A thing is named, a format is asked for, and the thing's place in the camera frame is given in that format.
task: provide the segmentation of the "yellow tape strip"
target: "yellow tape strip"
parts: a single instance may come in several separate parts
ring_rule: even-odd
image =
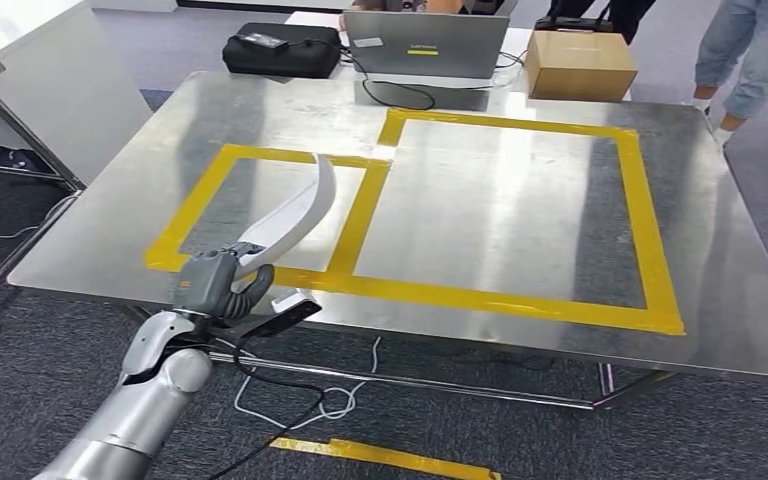
[[[293,163],[314,163],[313,156],[309,152],[281,150],[277,148],[249,147],[244,145],[223,146],[213,159],[213,162],[211,162],[207,167],[207,170],[205,170],[202,177],[196,183],[195,187],[193,187],[193,190],[178,208],[178,211],[172,217],[169,224],[167,224],[160,236],[158,236],[154,243],[146,250],[144,260],[148,268],[170,272],[178,272],[181,270],[181,267],[183,267],[184,263],[190,258],[190,255],[178,251],[181,248],[181,244],[184,242],[184,239],[187,237],[193,226],[195,226],[199,217],[204,213],[204,209],[210,204],[210,201],[219,190],[222,182],[231,172],[231,169],[234,167],[234,162],[246,158]],[[369,172],[374,172],[370,180],[367,180],[366,175],[364,176],[364,180],[361,181],[362,186],[364,183],[367,183],[368,185],[371,184],[372,186],[376,186],[376,188],[381,188],[383,186],[383,180],[386,178],[386,172],[390,168],[390,162],[385,160],[338,155],[331,155],[329,158],[335,167],[363,168],[367,170],[367,174],[369,174]],[[358,191],[358,196],[369,198],[371,199],[370,201],[373,201],[373,210],[375,204],[378,202],[378,194],[379,192]],[[358,213],[356,216],[362,220],[364,218],[362,215],[363,211],[362,209],[357,210]],[[368,224],[351,226],[347,220],[343,233],[345,234],[346,230],[348,230],[349,233],[353,235],[360,235],[360,242],[362,244],[367,227]],[[347,258],[340,260],[340,258],[337,257],[336,259],[338,260],[338,263],[353,264],[351,255],[353,255],[352,252],[354,250],[359,252],[360,246],[352,247],[348,243],[344,243],[340,251],[346,251]],[[354,255],[354,262],[356,262],[357,254]]]
[[[390,167],[388,161],[360,157],[331,157],[335,166],[365,168],[366,172],[326,271],[278,267],[275,271],[276,283],[446,308],[481,310],[668,335],[684,334],[684,324],[681,321],[669,276],[669,267],[664,257],[658,221],[655,217],[635,131],[591,125],[391,109],[387,112],[378,143],[396,147],[408,119],[613,138],[617,143],[629,223],[634,237],[646,308],[599,305],[353,275]],[[146,264],[149,268],[180,270],[189,257],[178,252],[181,243],[213,198],[216,190],[219,189],[233,162],[238,158],[313,162],[313,157],[307,152],[226,145],[185,200],[179,213],[146,252]]]
[[[366,168],[360,186],[358,186],[355,201],[346,217],[346,224],[334,246],[331,262],[326,271],[333,273],[351,274],[355,270],[360,250],[372,223],[372,215],[378,206],[378,198],[387,180],[389,164],[370,165]]]
[[[402,110],[391,108],[387,111],[384,127],[378,135],[378,144],[395,147],[404,130],[406,120],[422,120],[426,122],[456,123],[460,125],[475,125],[479,127],[519,128],[538,132],[569,133],[574,135],[589,135],[596,137],[614,138],[618,133],[634,132],[617,127],[600,127],[596,125],[578,125],[574,123],[541,122],[537,120],[519,120],[505,117],[485,117],[482,115],[464,115],[460,113]]]
[[[468,288],[361,277],[344,273],[313,272],[295,268],[275,271],[275,283],[333,293],[383,298],[446,308],[462,308],[564,322],[629,328],[680,335],[683,326],[675,317],[656,315],[641,308],[573,302]]]
[[[649,192],[649,180],[646,178],[637,133],[621,132],[614,139],[619,152],[629,223],[637,252],[646,309],[679,319],[678,303],[673,291],[667,259],[664,257],[664,245],[661,243],[658,219],[654,213],[655,206],[652,204],[652,195]]]
[[[623,189],[625,190],[626,203],[629,211],[629,225],[634,237],[635,251],[637,253],[638,268],[640,271],[646,308],[627,309],[606,305],[554,300],[550,300],[547,303],[547,299],[514,296],[508,297],[507,300],[518,298],[518,302],[527,301],[527,304],[520,304],[520,307],[535,307],[539,313],[534,316],[540,318],[631,328],[636,330],[648,330],[670,335],[684,334],[684,324],[681,321],[681,313],[678,308],[678,303],[676,302],[672,280],[669,275],[669,266],[666,257],[664,256],[664,248],[658,230],[658,220],[655,216],[652,197],[649,192],[649,184],[646,179],[646,170],[643,163],[643,157],[640,153],[636,131],[616,127],[560,124],[535,120],[485,117],[480,115],[390,109],[387,112],[384,126],[378,136],[378,143],[385,146],[397,147],[407,120],[422,120],[497,128],[520,128],[542,132],[601,136],[614,139],[617,144],[620,172],[623,179]],[[352,281],[357,281],[357,277],[353,277]],[[438,295],[437,299],[440,301],[444,300],[443,295],[465,295],[464,291],[434,291],[430,290],[430,287],[431,286],[428,285],[419,286],[421,291],[417,292],[417,294],[424,296],[426,294],[435,293]],[[389,291],[398,291],[399,288],[391,288]],[[484,295],[496,295],[490,292],[481,293]],[[480,298],[473,298],[473,300],[479,302],[478,305],[472,307],[473,309],[499,311],[501,313],[515,313],[514,310],[523,310],[523,308],[510,308],[510,304],[499,303],[504,302],[506,300],[505,298],[496,297],[491,299],[484,295],[480,296]],[[455,306],[457,303],[461,303],[461,301],[449,299],[447,300],[447,305]],[[568,305],[561,308],[561,304],[564,303]],[[606,317],[607,315],[614,315],[615,317],[611,319]]]
[[[229,146],[219,150],[213,162],[207,167],[196,186],[181,204],[172,220],[166,225],[160,236],[146,250],[145,263],[151,269],[163,269],[177,272],[181,270],[189,255],[179,253],[178,249],[187,238],[190,229],[196,224],[204,209],[213,199],[219,185],[228,176],[237,157],[230,155]]]
[[[493,480],[502,479],[502,475],[492,472],[487,468],[473,467],[462,463],[436,460],[421,457],[412,453],[390,450],[388,448],[373,447],[362,443],[346,440],[331,439],[328,443],[307,442],[290,438],[278,438],[271,444],[272,447],[282,450],[294,450],[296,452],[313,453],[329,457],[339,457],[361,462],[379,463],[394,467],[414,470],[417,472],[440,475],[460,480]]]

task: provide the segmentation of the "metal table surface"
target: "metal table surface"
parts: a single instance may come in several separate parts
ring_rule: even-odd
[[[148,269],[144,256],[223,144],[379,157],[388,110],[358,92],[351,82],[193,74],[8,281],[166,305],[175,274]],[[691,107],[536,101],[505,91],[480,92],[476,103],[468,94],[475,92],[464,98],[482,115],[637,130],[685,334],[322,291],[313,295],[323,311],[308,324],[768,378],[768,257],[702,115]],[[355,272],[643,307],[616,151],[610,140],[586,135],[408,121],[390,152]],[[328,263],[362,176],[336,170],[334,207],[281,265]],[[313,174],[312,165],[235,162],[181,251],[236,240]]]

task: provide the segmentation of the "black case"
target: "black case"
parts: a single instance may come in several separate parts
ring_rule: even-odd
[[[321,40],[333,45],[311,42],[291,45],[281,52],[253,49],[235,37],[228,39],[222,49],[222,60],[231,73],[250,73],[279,77],[328,78],[340,61],[340,34],[330,27],[284,25],[280,23],[247,23],[239,34],[263,33],[293,44],[307,39]]]

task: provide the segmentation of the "laptop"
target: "laptop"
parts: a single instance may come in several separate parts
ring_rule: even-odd
[[[490,78],[507,16],[346,11],[355,70],[398,75]]]

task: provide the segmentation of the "table leg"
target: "table leg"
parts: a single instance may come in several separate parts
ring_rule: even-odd
[[[614,391],[614,373],[610,363],[599,364],[599,387],[602,390],[602,396]]]
[[[66,197],[40,224],[39,228],[34,230],[27,238],[22,240],[10,255],[7,256],[0,263],[0,280],[6,275],[18,262],[25,256],[25,254],[33,247],[37,240],[42,238],[43,235],[51,228],[52,225],[60,218],[61,215],[72,205],[78,196],[81,194],[77,191],[70,196]]]
[[[233,362],[233,357],[227,353],[211,352],[209,355],[210,358],[214,361],[229,363]],[[643,392],[656,383],[676,375],[673,372],[654,371],[624,387],[613,390],[609,395],[602,396],[598,400],[593,401],[544,395],[539,393],[501,390],[498,388],[478,387],[474,385],[438,382],[436,380],[382,375],[380,373],[355,372],[339,368],[303,365],[298,363],[281,362],[277,360],[267,360],[264,358],[240,357],[240,363],[250,367],[263,367],[290,372],[312,373],[316,375],[325,375],[364,382],[379,382],[405,387],[426,388],[442,392],[459,393],[463,395],[494,398],[498,400],[511,400],[540,405],[574,408],[578,410],[599,410],[610,408],[620,399],[631,397],[634,393]]]
[[[48,167],[60,177],[60,180],[66,183],[73,192],[86,188],[84,182],[76,177],[75,174],[72,173],[59,158],[57,158],[57,155],[55,155],[54,152],[52,152],[1,100],[0,117],[13,129],[13,131],[16,132],[16,134],[22,137],[22,140],[31,147],[31,150],[39,155],[42,161],[45,162],[45,164],[48,165]]]
[[[133,321],[137,325],[142,325],[143,322],[145,322],[148,317],[151,316],[151,312],[143,307],[137,307],[134,305],[116,305],[116,307],[125,313],[129,320]]]
[[[628,385],[624,385],[612,391],[608,395],[603,395],[602,398],[593,401],[593,408],[594,409],[600,409],[600,408],[610,409],[613,406],[615,406],[619,401],[627,399],[628,397],[631,397],[636,393],[646,391],[652,388],[655,384],[661,383],[664,380],[673,378],[676,375],[678,375],[678,373],[676,372],[655,370],[643,377],[638,378],[637,380],[629,383]]]
[[[54,212],[51,212],[48,217],[40,224],[39,228],[34,231],[28,238],[16,247],[7,258],[0,264],[0,280],[9,272],[18,262],[25,256],[25,254],[33,247],[37,240],[39,240],[45,232],[57,221],[63,212],[71,205],[71,203],[81,194],[86,188],[84,183],[69,170],[63,162],[52,152],[43,142],[32,132],[28,126],[17,117],[10,108],[0,100],[0,117],[4,120],[13,131],[18,134],[22,140],[24,140],[31,149],[39,155],[43,162],[54,172],[54,174],[40,173],[40,172],[28,172],[21,169],[14,169],[9,167],[0,167],[0,173],[7,173],[10,175],[22,175],[28,177],[45,178],[48,180],[62,181],[72,191],[70,200],[65,200]]]

